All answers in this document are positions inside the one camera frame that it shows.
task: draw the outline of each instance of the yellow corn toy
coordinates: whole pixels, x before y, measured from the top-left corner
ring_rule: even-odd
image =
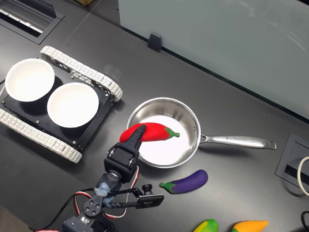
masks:
[[[214,219],[209,219],[200,224],[194,232],[218,232],[219,225]]]
[[[232,232],[261,232],[268,225],[268,221],[243,221],[236,224]]]

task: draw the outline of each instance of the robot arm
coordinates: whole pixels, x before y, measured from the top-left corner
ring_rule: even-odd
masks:
[[[141,138],[146,130],[146,125],[138,127],[125,143],[115,144],[108,152],[104,160],[104,173],[97,184],[97,188],[103,191],[97,192],[85,204],[82,212],[77,217],[71,217],[64,221],[59,232],[111,232],[113,225],[103,217],[103,208],[128,208],[137,209],[159,206],[164,200],[163,194],[153,194],[152,185],[142,186],[142,193],[138,188],[119,191],[124,183],[129,183],[137,170],[139,160],[139,148]],[[137,198],[136,202],[116,203],[104,201],[112,199],[118,194],[132,192]]]

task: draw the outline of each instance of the red chili pepper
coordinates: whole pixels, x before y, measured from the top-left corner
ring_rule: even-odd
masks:
[[[146,123],[139,123],[136,124],[126,131],[124,131],[121,136],[119,141],[121,143],[124,143],[127,141],[130,136],[133,134],[133,132],[141,125],[146,125],[146,130],[141,138],[141,142],[150,142],[150,141],[160,141],[160,140],[167,140],[172,137],[179,137],[179,133],[173,132],[170,128],[159,124],[159,123],[154,123],[154,122],[146,122]]]

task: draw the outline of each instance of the saucepan handle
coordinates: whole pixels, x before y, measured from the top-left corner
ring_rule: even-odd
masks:
[[[217,144],[227,144],[233,146],[241,146],[247,148],[257,148],[257,149],[276,149],[277,145],[273,141],[268,141],[265,139],[248,137],[248,136],[206,136],[201,134],[201,137],[205,138],[204,141],[200,143],[217,143]]]

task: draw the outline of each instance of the pepper stem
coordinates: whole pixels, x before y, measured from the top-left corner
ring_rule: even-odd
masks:
[[[172,137],[177,137],[177,138],[179,138],[180,137],[180,134],[179,133],[176,133],[176,132],[174,132],[174,131],[172,131],[170,128],[164,128],[164,130],[169,134],[169,137],[167,138],[167,139],[170,139],[170,138],[172,138]]]

